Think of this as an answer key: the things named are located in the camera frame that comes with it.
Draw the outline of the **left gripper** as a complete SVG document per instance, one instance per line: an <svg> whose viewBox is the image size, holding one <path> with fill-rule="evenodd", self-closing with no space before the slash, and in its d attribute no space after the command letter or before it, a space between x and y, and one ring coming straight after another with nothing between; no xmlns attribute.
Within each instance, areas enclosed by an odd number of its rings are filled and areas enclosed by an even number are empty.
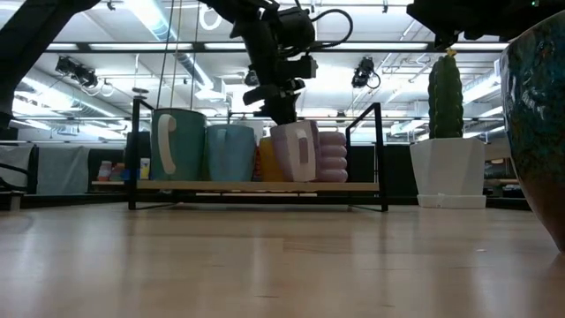
<svg viewBox="0 0 565 318"><path fill-rule="evenodd" d="M230 34L243 39L249 66L260 80L258 87L244 93L244 104L264 101L262 110L278 125L297 121L299 94L293 93L304 87L305 79L287 79L281 67L285 60L310 55L315 31L309 14L298 6L282 10L278 4L247 4Z"/></svg>

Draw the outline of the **lavender faceted mug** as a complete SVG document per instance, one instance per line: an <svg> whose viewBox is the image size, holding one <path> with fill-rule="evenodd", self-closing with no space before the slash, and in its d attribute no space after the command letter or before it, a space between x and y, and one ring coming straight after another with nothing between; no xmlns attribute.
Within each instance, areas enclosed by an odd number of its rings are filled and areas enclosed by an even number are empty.
<svg viewBox="0 0 565 318"><path fill-rule="evenodd" d="M314 121L275 126L270 129L270 137L286 181L312 182L317 178L320 139Z"/></svg>

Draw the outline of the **light blue faceted mug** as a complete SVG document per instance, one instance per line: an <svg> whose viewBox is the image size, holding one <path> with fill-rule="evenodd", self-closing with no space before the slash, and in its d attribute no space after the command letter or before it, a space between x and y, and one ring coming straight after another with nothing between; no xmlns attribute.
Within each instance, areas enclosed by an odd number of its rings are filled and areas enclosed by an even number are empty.
<svg viewBox="0 0 565 318"><path fill-rule="evenodd" d="M215 182L250 182L254 170L254 130L244 125L207 128L207 165Z"/></svg>

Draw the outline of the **pink ribbed mug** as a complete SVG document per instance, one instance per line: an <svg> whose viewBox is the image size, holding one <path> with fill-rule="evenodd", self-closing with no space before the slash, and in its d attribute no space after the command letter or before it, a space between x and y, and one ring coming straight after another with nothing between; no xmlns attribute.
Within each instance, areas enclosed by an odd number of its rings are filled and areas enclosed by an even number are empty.
<svg viewBox="0 0 565 318"><path fill-rule="evenodd" d="M346 137L341 132L319 132L317 182L345 183L348 179Z"/></svg>

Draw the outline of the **teal mug with white handle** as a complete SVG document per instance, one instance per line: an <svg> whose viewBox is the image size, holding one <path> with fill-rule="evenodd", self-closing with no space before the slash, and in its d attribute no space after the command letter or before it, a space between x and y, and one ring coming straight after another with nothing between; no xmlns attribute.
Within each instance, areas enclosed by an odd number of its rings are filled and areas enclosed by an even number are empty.
<svg viewBox="0 0 565 318"><path fill-rule="evenodd" d="M163 108L151 121L151 179L199 181L206 116L193 110Z"/></svg>

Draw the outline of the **yellow mug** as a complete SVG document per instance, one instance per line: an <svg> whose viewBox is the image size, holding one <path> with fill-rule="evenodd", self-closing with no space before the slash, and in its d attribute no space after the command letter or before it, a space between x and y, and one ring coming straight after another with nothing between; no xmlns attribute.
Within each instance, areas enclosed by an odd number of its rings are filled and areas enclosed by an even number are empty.
<svg viewBox="0 0 565 318"><path fill-rule="evenodd" d="M260 140L260 175L263 182L283 182L284 175L275 158L274 146L270 137Z"/></svg>

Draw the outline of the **green cactus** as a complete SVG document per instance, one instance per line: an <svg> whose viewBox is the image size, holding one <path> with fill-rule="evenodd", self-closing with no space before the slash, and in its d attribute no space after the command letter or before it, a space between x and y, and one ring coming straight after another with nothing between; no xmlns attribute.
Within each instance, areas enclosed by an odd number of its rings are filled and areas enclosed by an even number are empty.
<svg viewBox="0 0 565 318"><path fill-rule="evenodd" d="M448 49L428 77L430 139L463 137L463 85L455 56L456 51Z"/></svg>

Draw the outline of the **white faceted plant pot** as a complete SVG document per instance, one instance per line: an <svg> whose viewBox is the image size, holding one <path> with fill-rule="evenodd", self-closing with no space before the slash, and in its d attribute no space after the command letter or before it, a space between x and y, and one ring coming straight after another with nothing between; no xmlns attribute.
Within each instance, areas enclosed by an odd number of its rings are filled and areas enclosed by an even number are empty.
<svg viewBox="0 0 565 318"><path fill-rule="evenodd" d="M424 140L410 145L418 195L483 194L485 144L475 138Z"/></svg>

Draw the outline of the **white plant saucer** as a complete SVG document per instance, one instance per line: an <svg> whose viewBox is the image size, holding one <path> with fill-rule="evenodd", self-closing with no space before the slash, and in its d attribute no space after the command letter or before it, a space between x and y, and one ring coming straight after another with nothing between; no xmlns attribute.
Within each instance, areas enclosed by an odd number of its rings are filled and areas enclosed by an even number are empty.
<svg viewBox="0 0 565 318"><path fill-rule="evenodd" d="M484 209L486 207L485 195L419 194L417 199L421 208Z"/></svg>

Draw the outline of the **grey office partition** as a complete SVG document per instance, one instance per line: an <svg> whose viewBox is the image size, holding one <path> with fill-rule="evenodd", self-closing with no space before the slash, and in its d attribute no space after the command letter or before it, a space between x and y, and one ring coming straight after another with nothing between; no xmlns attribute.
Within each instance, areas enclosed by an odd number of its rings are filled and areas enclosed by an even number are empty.
<svg viewBox="0 0 565 318"><path fill-rule="evenodd" d="M88 189L89 150L39 148L37 189L39 195L84 194Z"/></svg>

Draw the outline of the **dark speckled ceramic bowl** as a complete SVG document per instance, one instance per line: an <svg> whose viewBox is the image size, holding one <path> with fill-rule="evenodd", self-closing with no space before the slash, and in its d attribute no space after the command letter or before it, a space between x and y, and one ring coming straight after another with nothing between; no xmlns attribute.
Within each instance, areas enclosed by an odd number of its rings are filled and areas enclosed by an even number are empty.
<svg viewBox="0 0 565 318"><path fill-rule="evenodd" d="M501 97L524 197L565 254L565 10L504 49Z"/></svg>

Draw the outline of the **office chair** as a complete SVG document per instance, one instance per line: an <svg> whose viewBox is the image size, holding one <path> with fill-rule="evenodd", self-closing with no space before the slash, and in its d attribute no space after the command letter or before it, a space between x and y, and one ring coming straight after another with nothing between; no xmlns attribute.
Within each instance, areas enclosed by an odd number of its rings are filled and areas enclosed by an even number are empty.
<svg viewBox="0 0 565 318"><path fill-rule="evenodd" d="M39 149L0 146L0 210L16 212L26 194L36 194Z"/></svg>

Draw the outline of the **black frame wooden shelf rack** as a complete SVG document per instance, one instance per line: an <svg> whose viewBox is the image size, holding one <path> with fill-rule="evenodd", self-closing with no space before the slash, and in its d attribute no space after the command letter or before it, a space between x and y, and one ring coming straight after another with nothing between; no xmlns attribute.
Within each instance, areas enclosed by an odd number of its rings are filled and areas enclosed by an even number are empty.
<svg viewBox="0 0 565 318"><path fill-rule="evenodd" d="M128 209L137 210L139 202L151 208L186 203L219 204L283 204L283 205L346 205L376 212L388 212L389 198L384 171L384 140L381 105L372 103L346 128L346 148L351 148L351 130L374 114L375 171L372 183L296 183L296 182L214 182L141 180L139 156L140 109L152 110L147 102L135 98L132 111L132 134L126 142L125 181Z"/></svg>

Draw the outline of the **black overhead frame beam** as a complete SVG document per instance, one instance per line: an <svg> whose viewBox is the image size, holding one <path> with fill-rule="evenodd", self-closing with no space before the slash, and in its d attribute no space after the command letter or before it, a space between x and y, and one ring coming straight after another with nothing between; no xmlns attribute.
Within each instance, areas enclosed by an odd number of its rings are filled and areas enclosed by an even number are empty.
<svg viewBox="0 0 565 318"><path fill-rule="evenodd" d="M451 49L468 53L502 52L508 47L504 42L458 42ZM180 42L166 44L161 42L55 42L50 44L46 53L72 54L130 54L130 53L242 53L242 42ZM343 53L414 53L441 52L432 42L345 42L332 48L314 47L311 52L328 51Z"/></svg>

